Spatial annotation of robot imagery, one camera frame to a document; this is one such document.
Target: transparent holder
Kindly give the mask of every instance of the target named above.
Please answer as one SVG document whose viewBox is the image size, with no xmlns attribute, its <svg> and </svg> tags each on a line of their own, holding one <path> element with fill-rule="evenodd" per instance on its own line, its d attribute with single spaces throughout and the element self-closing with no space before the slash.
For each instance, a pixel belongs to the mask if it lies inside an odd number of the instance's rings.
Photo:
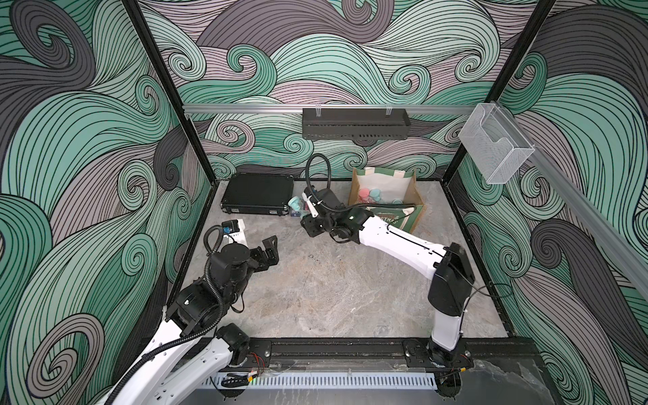
<svg viewBox="0 0 648 405">
<path fill-rule="evenodd" d="M 504 184 L 535 150 L 511 113 L 495 103 L 477 104 L 459 139 L 486 184 Z"/>
</svg>

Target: black cable tube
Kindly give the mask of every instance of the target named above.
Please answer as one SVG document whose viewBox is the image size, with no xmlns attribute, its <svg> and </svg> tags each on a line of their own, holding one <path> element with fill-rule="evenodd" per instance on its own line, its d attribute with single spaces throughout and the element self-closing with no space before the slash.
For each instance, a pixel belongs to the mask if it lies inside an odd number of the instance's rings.
<svg viewBox="0 0 648 405">
<path fill-rule="evenodd" d="M 210 249 L 208 237 L 216 229 L 218 230 L 218 238 L 216 239 L 216 243 L 214 243 L 214 248 Z M 188 341 L 192 341 L 193 339 L 199 338 L 200 336 L 204 336 L 205 334 L 207 334 L 207 332 L 209 332 L 210 330 L 218 326 L 218 323 L 225 315 L 225 301 L 223 300 L 222 295 L 220 295 L 220 292 L 216 288 L 216 285 L 214 284 L 214 281 L 211 278 L 211 272 L 209 267 L 210 267 L 211 253 L 214 250 L 218 250 L 218 248 L 220 247 L 220 244 L 223 241 L 223 234 L 224 232 L 222 226 L 216 225 L 209 228 L 207 232 L 205 232 L 205 236 L 203 237 L 203 243 L 207 248 L 207 262 L 205 263 L 205 273 L 203 276 L 205 278 L 205 282 L 207 283 L 212 295 L 214 295 L 214 298 L 216 298 L 216 302 L 218 302 L 218 315 L 216 316 L 216 319 L 203 330 L 199 330 L 198 332 L 186 335 L 184 338 L 170 341 L 162 346 L 156 347 L 155 349 L 151 350 L 148 353 L 143 354 L 142 358 L 137 363 L 133 364 L 133 366 L 126 372 L 126 374 L 124 374 L 124 376 L 115 385 L 110 395 L 108 395 L 108 398 L 106 399 L 104 405 L 112 405 L 115 399 L 117 398 L 117 395 L 119 395 L 119 393 L 124 388 L 126 383 L 131 379 L 131 377 L 135 375 L 137 370 L 142 368 L 143 365 L 145 365 L 148 361 L 152 360 L 157 354 L 167 351 L 175 346 L 179 346 L 184 343 L 187 343 Z"/>
<path fill-rule="evenodd" d="M 309 172 L 310 172 L 310 164 L 311 164 L 311 162 L 313 162 L 313 159 L 315 157 L 321 157 L 322 159 L 324 159 L 324 162 L 326 163 L 326 170 L 327 170 L 327 184 L 326 184 L 326 187 L 329 189 L 330 188 L 330 175 L 331 175 L 332 170 L 330 169 L 330 161 L 329 161 L 329 159 L 326 156 L 324 156 L 323 154 L 312 154 L 312 155 L 310 155 L 310 157 L 306 161 L 306 185 L 308 186 L 309 189 L 312 187 L 310 185 L 310 173 Z"/>
</svg>

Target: black case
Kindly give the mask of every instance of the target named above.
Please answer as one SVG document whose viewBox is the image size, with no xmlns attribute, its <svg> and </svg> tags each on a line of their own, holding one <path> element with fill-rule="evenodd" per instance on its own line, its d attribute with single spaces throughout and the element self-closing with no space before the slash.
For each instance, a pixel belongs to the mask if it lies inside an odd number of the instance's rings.
<svg viewBox="0 0 648 405">
<path fill-rule="evenodd" d="M 293 177 L 284 174 L 235 174 L 220 208 L 228 214 L 288 215 Z"/>
</svg>

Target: aluminum rail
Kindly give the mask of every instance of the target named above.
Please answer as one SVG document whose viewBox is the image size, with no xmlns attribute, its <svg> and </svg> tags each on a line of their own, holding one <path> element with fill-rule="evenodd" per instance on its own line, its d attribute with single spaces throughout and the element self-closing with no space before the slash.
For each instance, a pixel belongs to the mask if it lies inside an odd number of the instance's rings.
<svg viewBox="0 0 648 405">
<path fill-rule="evenodd" d="M 304 108 L 404 108 L 408 114 L 470 115 L 475 105 L 442 106 L 424 104 L 184 104 L 186 114 L 301 114 Z"/>
</svg>

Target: black metal frame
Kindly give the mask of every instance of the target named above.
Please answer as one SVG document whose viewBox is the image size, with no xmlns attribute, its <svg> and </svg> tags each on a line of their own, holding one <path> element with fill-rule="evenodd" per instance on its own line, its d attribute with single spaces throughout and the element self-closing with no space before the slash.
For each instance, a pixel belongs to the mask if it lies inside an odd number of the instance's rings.
<svg viewBox="0 0 648 405">
<path fill-rule="evenodd" d="M 185 130 L 185 135 L 189 139 L 189 142 L 193 147 L 196 156 L 198 157 L 198 161 L 205 171 L 205 175 L 207 176 L 209 183 L 214 185 L 216 183 L 216 175 L 214 174 L 214 171 L 209 164 L 205 150 L 200 145 L 200 138 L 196 133 L 196 129 L 185 116 L 185 110 L 182 108 L 183 103 L 182 99 L 180 98 L 180 94 L 173 84 L 171 75 L 169 74 L 167 66 L 162 59 L 162 54 L 157 48 L 157 44 L 155 42 L 155 39 L 153 38 L 151 30 L 148 28 L 148 24 L 146 24 L 144 14 L 142 13 L 141 8 L 139 8 L 139 3 L 137 2 L 137 0 L 122 0 L 122 3 L 124 4 L 124 8 L 128 13 L 128 17 L 130 17 L 130 21 L 133 24 L 133 27 L 135 27 L 135 31 L 139 36 L 139 40 L 142 43 L 142 46 L 144 47 L 144 50 L 146 51 L 151 64 L 153 65 L 153 69 L 156 71 L 157 77 L 160 80 L 160 84 L 167 94 L 173 110 L 178 116 L 180 125 L 182 125 L 182 128 Z"/>
<path fill-rule="evenodd" d="M 211 338 L 203 338 L 192 347 L 183 357 L 187 361 L 209 343 Z M 408 351 L 411 345 L 426 347 L 428 338 L 251 338 L 250 352 L 263 359 L 266 367 L 273 371 L 296 371 L 308 369 L 316 362 L 393 362 L 399 367 L 425 369 L 429 373 L 447 373 L 454 368 L 426 367 L 411 361 L 412 353 Z M 563 404 L 562 397 L 547 370 L 540 353 L 529 338 L 463 338 L 459 341 L 461 352 L 473 360 L 483 360 L 496 364 L 506 373 L 519 373 L 517 362 L 514 360 L 527 358 L 535 362 L 542 382 L 549 389 L 554 402 Z M 251 371 L 257 367 L 252 354 L 242 367 L 226 367 L 221 372 Z"/>
<path fill-rule="evenodd" d="M 187 269 L 189 268 L 189 263 L 191 262 L 194 250 L 196 249 L 196 245 L 200 239 L 200 234 L 202 232 L 203 226 L 205 225 L 205 221 L 207 220 L 207 214 L 209 213 L 209 210 L 211 209 L 212 203 L 214 201 L 214 197 L 216 196 L 218 182 L 216 180 L 214 170 L 212 170 L 211 165 L 209 164 L 207 154 L 200 144 L 200 138 L 196 133 L 196 128 L 185 115 L 184 109 L 182 108 L 183 103 L 182 99 L 180 98 L 180 94 L 173 84 L 171 75 L 169 74 L 167 66 L 162 59 L 162 54 L 157 48 L 153 34 L 148 28 L 148 24 L 146 23 L 144 14 L 139 7 L 139 3 L 137 2 L 137 0 L 122 0 L 122 4 L 126 9 L 126 13 L 128 13 L 128 17 L 130 18 L 130 21 L 133 24 L 135 31 L 137 32 L 137 36 L 139 37 L 139 40 L 142 43 L 142 46 L 144 47 L 144 50 L 146 51 L 146 54 L 151 61 L 153 69 L 155 70 L 157 77 L 159 78 L 160 84 L 167 94 L 173 110 L 178 116 L 180 125 L 182 126 L 185 135 L 187 136 L 187 139 L 189 140 L 189 143 L 191 144 L 194 153 L 198 158 L 198 162 L 205 172 L 205 175 L 207 176 L 210 184 L 209 194 L 207 195 L 205 205 L 202 207 L 202 211 L 198 219 L 198 224 L 196 225 L 196 230 L 191 236 L 191 241 L 189 242 L 185 256 L 182 258 L 182 263 L 178 275 L 176 276 L 176 281 L 175 283 L 173 283 L 173 287 L 171 288 L 171 292 L 167 299 L 167 306 L 169 306 L 176 300 L 178 293 L 180 292 L 180 288 L 184 281 L 185 275 L 187 274 Z"/>
<path fill-rule="evenodd" d="M 173 286 L 171 287 L 171 293 L 169 293 L 168 295 L 167 308 L 171 304 L 173 304 L 173 302 L 175 302 L 176 298 L 178 298 L 178 294 L 180 293 L 183 281 L 185 280 L 185 276 L 187 275 L 187 269 L 189 269 L 189 264 L 191 263 L 191 259 L 194 256 L 194 250 L 196 250 L 196 246 L 200 241 L 200 235 L 202 234 L 202 230 L 205 227 L 207 215 L 209 215 L 209 210 L 211 210 L 211 206 L 214 203 L 214 197 L 216 197 L 217 190 L 218 183 L 212 184 L 211 188 L 209 189 L 207 199 L 205 200 L 205 205 L 203 205 L 202 210 L 200 211 L 200 217 L 198 218 L 198 223 L 196 224 L 196 230 L 194 231 L 194 234 L 191 235 L 189 246 L 187 246 L 185 256 L 182 258 L 182 263 L 180 264 L 180 270 L 178 271 L 178 275 L 176 276 L 176 281 L 175 283 L 173 283 Z"/>
<path fill-rule="evenodd" d="M 495 309 L 497 310 L 497 313 L 500 315 L 502 325 L 504 326 L 504 329 L 506 330 L 506 333 L 509 335 L 509 337 L 514 336 L 515 331 L 513 329 L 513 323 L 511 322 L 511 318 L 509 318 L 509 315 L 507 314 L 506 309 L 504 308 L 504 304 L 502 300 L 499 298 L 500 293 L 492 285 L 491 275 L 488 273 L 488 270 L 486 269 L 486 265 L 481 259 L 479 251 L 475 246 L 475 242 L 473 241 L 470 232 L 468 232 L 468 227 L 466 226 L 466 223 L 464 223 L 463 218 L 461 217 L 461 213 L 459 212 L 459 209 L 457 208 L 457 204 L 454 201 L 454 198 L 452 197 L 452 193 L 450 192 L 448 185 L 444 184 L 443 182 L 441 182 L 441 188 L 443 189 L 443 193 L 445 194 L 446 199 L 450 204 L 450 208 L 454 213 L 455 218 L 457 219 L 457 223 L 459 224 L 461 233 L 463 233 L 463 238 L 466 240 L 466 244 L 468 245 L 468 249 L 472 254 L 472 258 L 475 260 L 475 264 L 477 265 L 477 269 L 481 274 L 481 278 L 486 284 L 486 289 L 488 290 L 488 294 L 491 295 L 491 299 L 493 304 L 495 305 Z"/>
<path fill-rule="evenodd" d="M 133 23 L 137 35 L 145 48 L 145 51 L 155 69 L 155 72 L 161 82 L 162 88 L 165 90 L 167 97 L 169 98 L 171 105 L 178 116 L 180 124 L 182 125 L 185 135 L 187 136 L 190 144 L 192 145 L 198 161 L 202 166 L 209 183 L 211 184 L 211 189 L 205 201 L 205 205 L 201 211 L 200 218 L 198 220 L 198 225 L 196 230 L 191 238 L 187 252 L 183 258 L 181 269 L 176 277 L 176 282 L 174 283 L 170 296 L 169 303 L 173 302 L 180 290 L 183 279 L 186 275 L 187 268 L 193 256 L 193 251 L 200 239 L 202 229 L 204 227 L 205 221 L 207 219 L 207 214 L 213 204 L 214 197 L 216 196 L 216 190 L 218 188 L 218 180 L 209 164 L 206 153 L 202 149 L 200 144 L 200 138 L 196 133 L 195 127 L 192 122 L 184 114 L 183 103 L 181 97 L 173 84 L 171 76 L 168 72 L 166 64 L 162 59 L 162 55 L 155 43 L 153 34 L 151 33 L 148 25 L 146 24 L 144 15 L 139 7 L 137 0 L 122 0 L 122 3 Z M 485 102 L 495 101 L 499 99 L 502 95 L 506 85 L 509 83 L 510 79 L 515 74 L 518 66 L 524 59 L 528 49 L 530 48 L 535 36 L 537 35 L 540 27 L 542 26 L 544 20 L 547 18 L 555 0 L 539 0 L 538 5 L 535 7 L 527 25 L 520 34 L 518 41 L 516 42 L 511 55 L 508 57 L 505 62 L 502 71 L 498 75 L 498 78 L 495 80 L 489 94 L 487 95 Z M 463 145 L 460 145 L 457 152 L 454 155 L 454 158 L 448 168 L 446 169 L 443 178 L 424 178 L 417 179 L 418 181 L 440 181 L 443 191 L 446 194 L 446 198 L 450 204 L 450 207 L 455 214 L 457 222 L 461 228 L 468 247 L 473 255 L 475 263 L 483 277 L 483 280 L 487 285 L 491 282 L 490 275 L 486 270 L 486 267 L 479 256 L 474 241 L 470 236 L 470 233 L 467 230 L 467 227 L 460 215 L 460 212 L 457 208 L 457 205 L 450 193 L 448 188 L 449 182 L 452 180 L 454 174 L 457 172 L 459 165 L 461 164 L 463 158 L 465 157 L 466 150 Z M 350 181 L 350 178 L 346 179 L 334 179 L 335 181 Z M 493 287 L 489 287 L 489 293 L 496 295 L 497 291 L 494 291 Z M 496 309 L 502 319 L 502 323 L 509 333 L 512 335 L 513 328 L 511 321 L 506 314 L 504 307 L 502 305 L 501 299 L 493 299 Z M 210 338 L 204 338 L 199 344 L 195 345 L 192 350 L 190 350 L 185 358 L 191 358 L 197 354 L 204 344 L 206 344 Z M 256 351 L 262 351 L 262 353 L 257 353 L 259 355 L 265 355 L 265 352 L 269 352 L 268 360 L 269 361 L 284 361 L 284 362 L 294 362 L 298 360 L 404 360 L 407 361 L 409 357 L 407 354 L 406 342 L 410 343 L 416 342 L 419 345 L 426 345 L 428 338 L 278 338 L 278 339 L 259 339 L 252 338 L 250 345 Z M 547 372 L 544 362 L 540 357 L 533 340 L 526 338 L 487 338 L 487 339 L 472 339 L 465 338 L 461 340 L 465 345 L 465 350 L 469 351 L 473 359 L 488 360 L 492 358 L 498 358 L 502 356 L 508 357 L 532 357 L 536 360 L 538 368 L 541 370 L 543 380 L 545 385 L 550 389 L 551 395 L 554 401 L 557 404 L 562 404 L 562 397 L 559 395 L 557 389 L 553 384 L 549 373 Z"/>
<path fill-rule="evenodd" d="M 515 71 L 518 69 L 518 66 L 522 63 L 522 60 L 524 60 L 524 57 L 531 48 L 535 36 L 538 34 L 538 31 L 540 31 L 544 20 L 549 15 L 555 2 L 556 0 L 538 1 L 538 4 L 533 9 L 533 13 L 531 13 L 531 17 L 529 17 L 529 21 L 527 21 L 524 30 L 520 33 L 518 41 L 515 43 L 515 46 L 513 47 L 509 57 L 506 59 L 506 62 L 504 62 L 504 66 L 495 79 L 495 82 L 493 82 L 491 90 L 486 96 L 484 102 L 497 101 L 501 97 L 504 89 L 512 79 Z M 466 153 L 466 148 L 463 145 L 459 145 L 457 153 L 454 154 L 450 165 L 443 174 L 442 182 L 444 184 L 450 183 L 452 176 L 457 172 L 457 169 L 463 161 L 463 158 L 466 156 Z"/>
</svg>

